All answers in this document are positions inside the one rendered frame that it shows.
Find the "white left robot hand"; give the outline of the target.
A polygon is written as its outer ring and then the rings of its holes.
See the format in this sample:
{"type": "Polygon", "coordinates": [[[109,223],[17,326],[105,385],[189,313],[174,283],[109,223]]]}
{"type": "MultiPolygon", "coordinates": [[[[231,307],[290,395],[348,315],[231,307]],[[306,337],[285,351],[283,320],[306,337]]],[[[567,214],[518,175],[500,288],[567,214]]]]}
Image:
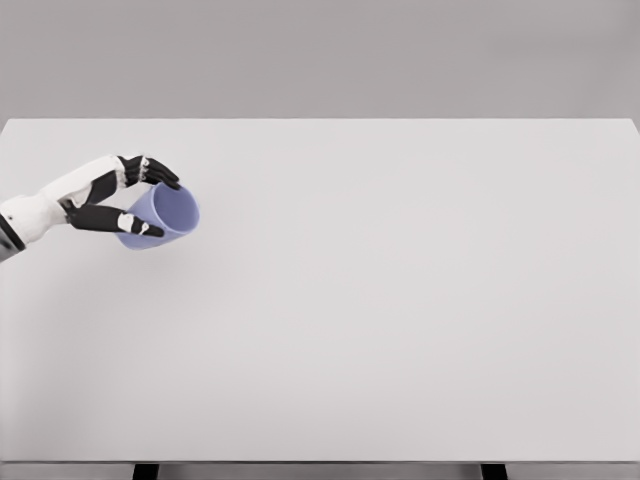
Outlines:
{"type": "Polygon", "coordinates": [[[161,238],[161,227],[103,204],[115,193],[141,183],[181,189],[179,177],[154,158],[106,155],[54,180],[43,194],[61,207],[66,222],[78,230],[161,238]]]}

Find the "lavender blue cup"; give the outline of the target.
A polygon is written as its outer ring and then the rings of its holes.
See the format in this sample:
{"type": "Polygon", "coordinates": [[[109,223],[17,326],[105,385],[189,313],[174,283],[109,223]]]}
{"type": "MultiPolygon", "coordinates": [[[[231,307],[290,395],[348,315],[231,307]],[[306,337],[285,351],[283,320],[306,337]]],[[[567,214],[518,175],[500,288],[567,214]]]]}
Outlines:
{"type": "Polygon", "coordinates": [[[155,248],[175,241],[191,234],[200,222],[197,200],[184,186],[174,190],[159,183],[136,200],[128,211],[164,231],[162,237],[116,233],[118,240],[132,250],[155,248]]]}

